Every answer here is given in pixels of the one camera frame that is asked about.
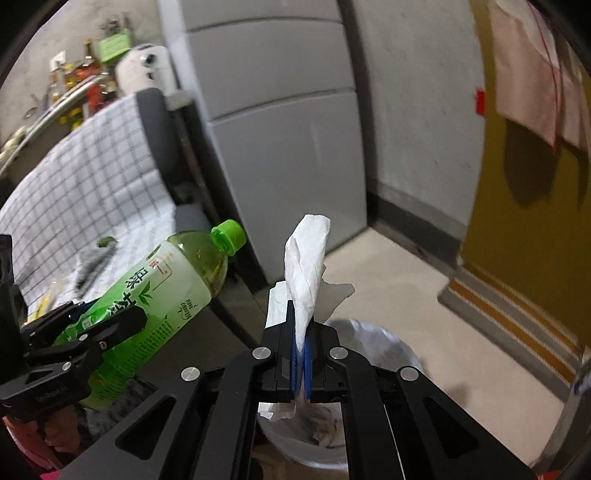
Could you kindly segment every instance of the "silver screw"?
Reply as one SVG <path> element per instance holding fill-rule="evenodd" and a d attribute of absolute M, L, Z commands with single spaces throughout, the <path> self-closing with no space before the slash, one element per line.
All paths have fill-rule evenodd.
<path fill-rule="evenodd" d="M 400 371 L 400 376 L 407 382 L 414 382 L 418 378 L 418 371 L 413 367 L 404 367 Z"/>
<path fill-rule="evenodd" d="M 181 378 L 185 380 L 185 382 L 192 382 L 193 380 L 197 380 L 201 375 L 201 372 L 196 367 L 187 367 L 185 370 L 181 372 Z"/>
<path fill-rule="evenodd" d="M 342 360 L 343 358 L 347 358 L 347 355 L 349 355 L 349 352 L 344 347 L 336 346 L 330 349 L 330 356 L 335 360 Z"/>
<path fill-rule="evenodd" d="M 264 360 L 271 356 L 271 351 L 266 346 L 258 346 L 252 351 L 252 356 L 257 360 Z"/>

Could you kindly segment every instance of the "green tea bottle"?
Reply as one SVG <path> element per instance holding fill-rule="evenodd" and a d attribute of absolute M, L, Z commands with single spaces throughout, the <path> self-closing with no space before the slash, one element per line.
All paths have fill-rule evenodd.
<path fill-rule="evenodd" d="M 172 235 L 68 326 L 56 343 L 77 340 L 91 325 L 132 304 L 148 316 L 142 332 L 103 353 L 103 364 L 89 380 L 92 393 L 82 403 L 96 409 L 111 405 L 137 370 L 221 291 L 228 257 L 245 242 L 234 220 L 211 233 Z"/>

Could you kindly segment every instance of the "human hand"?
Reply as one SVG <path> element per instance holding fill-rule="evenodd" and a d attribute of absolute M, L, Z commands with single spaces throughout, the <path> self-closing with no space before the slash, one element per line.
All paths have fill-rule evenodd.
<path fill-rule="evenodd" d="M 54 412 L 45 422 L 45 443 L 57 452 L 77 453 L 80 447 L 78 419 L 71 407 Z"/>

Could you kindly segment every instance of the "white tissue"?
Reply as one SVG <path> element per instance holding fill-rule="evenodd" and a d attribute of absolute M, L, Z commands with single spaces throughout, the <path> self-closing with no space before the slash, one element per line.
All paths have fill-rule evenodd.
<path fill-rule="evenodd" d="M 325 322 L 335 308 L 355 289 L 350 284 L 324 282 L 324 253 L 330 231 L 330 220 L 322 215 L 306 215 L 285 244 L 285 281 L 269 292 L 267 324 L 271 327 L 285 321 L 287 301 L 295 310 L 296 369 L 299 388 L 303 370 L 303 349 L 310 319 Z M 259 403 L 259 413 L 267 419 L 292 418 L 295 404 Z"/>

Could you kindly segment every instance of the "orange stripe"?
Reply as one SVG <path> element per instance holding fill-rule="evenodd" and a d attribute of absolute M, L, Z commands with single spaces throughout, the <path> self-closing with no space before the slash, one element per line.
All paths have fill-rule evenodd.
<path fill-rule="evenodd" d="M 580 345 L 574 343 L 568 336 L 566 336 L 563 332 L 561 332 L 560 329 L 556 327 L 556 325 L 552 324 L 551 321 L 544 318 L 544 316 L 541 315 L 540 312 L 538 312 L 531 305 L 529 305 L 528 303 L 524 302 L 521 298 L 516 296 L 511 290 L 509 290 L 507 287 L 505 287 L 501 282 L 499 282 L 495 278 L 491 277 L 489 274 L 487 274 L 486 272 L 484 272 L 480 268 L 475 267 L 474 265 L 465 264 L 463 266 L 463 268 L 464 268 L 464 270 L 467 270 L 471 274 L 475 275 L 480 281 L 488 284 L 489 286 L 491 286 L 492 288 L 501 292 L 503 295 L 505 295 L 507 298 L 509 298 L 510 301 L 512 301 L 517 306 L 519 306 L 523 311 L 525 311 L 529 315 L 531 315 L 534 318 L 534 320 L 536 320 L 538 323 L 540 323 L 552 335 L 554 335 L 558 340 L 560 340 L 560 342 L 562 342 L 572 352 L 572 354 L 574 356 L 581 357 L 581 355 L 583 354 L 583 348 Z"/>
<path fill-rule="evenodd" d="M 465 300 L 472 303 L 476 306 L 479 310 L 484 312 L 489 317 L 493 318 L 501 327 L 503 327 L 507 332 L 515 335 L 524 345 L 526 345 L 530 350 L 532 350 L 536 355 L 543 358 L 554 370 L 558 372 L 558 374 L 563 377 L 569 384 L 574 381 L 574 373 L 572 373 L 568 367 L 564 364 L 563 361 L 556 358 L 552 352 L 548 349 L 540 345 L 536 342 L 532 337 L 530 337 L 525 331 L 523 331 L 519 326 L 515 323 L 510 321 L 507 317 L 505 317 L 501 312 L 497 309 L 493 308 L 491 305 L 487 304 L 484 300 L 478 297 L 474 292 L 470 291 L 468 288 L 464 287 L 463 285 L 459 284 L 456 280 L 452 280 L 449 285 L 449 288 L 456 292 L 460 297 L 463 297 Z"/>

